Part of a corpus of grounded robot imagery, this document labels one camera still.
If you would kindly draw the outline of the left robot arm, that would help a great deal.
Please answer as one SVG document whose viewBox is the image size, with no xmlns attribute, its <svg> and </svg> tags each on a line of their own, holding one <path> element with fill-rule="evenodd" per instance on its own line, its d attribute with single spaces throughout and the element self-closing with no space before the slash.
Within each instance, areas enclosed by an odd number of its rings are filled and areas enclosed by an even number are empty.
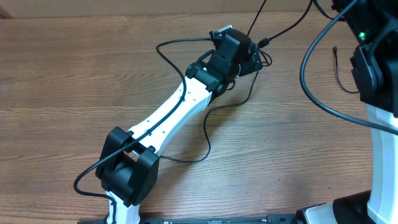
<svg viewBox="0 0 398 224">
<path fill-rule="evenodd" d="M 139 223 L 140 203 L 157 182 L 167 143 L 236 78 L 262 69 L 258 45 L 246 34 L 228 26 L 211 31 L 208 40 L 215 47 L 188 66 L 170 98 L 129 130 L 115 127 L 107 135 L 95 171 L 109 198 L 105 223 Z"/>
</svg>

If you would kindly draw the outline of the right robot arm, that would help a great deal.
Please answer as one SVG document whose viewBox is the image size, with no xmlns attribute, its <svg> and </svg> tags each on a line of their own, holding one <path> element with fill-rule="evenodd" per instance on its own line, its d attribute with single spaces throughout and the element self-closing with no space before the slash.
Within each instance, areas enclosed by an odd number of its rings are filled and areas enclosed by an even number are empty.
<svg viewBox="0 0 398 224">
<path fill-rule="evenodd" d="M 300 85 L 323 111 L 369 127 L 373 148 L 371 190 L 297 211 L 297 223 L 397 223 L 397 1 L 333 1 L 338 15 L 308 48 L 300 66 Z M 366 120 L 336 111 L 316 99 L 305 83 L 305 67 L 323 36 L 344 18 L 358 41 L 350 61 L 365 104 Z"/>
</svg>

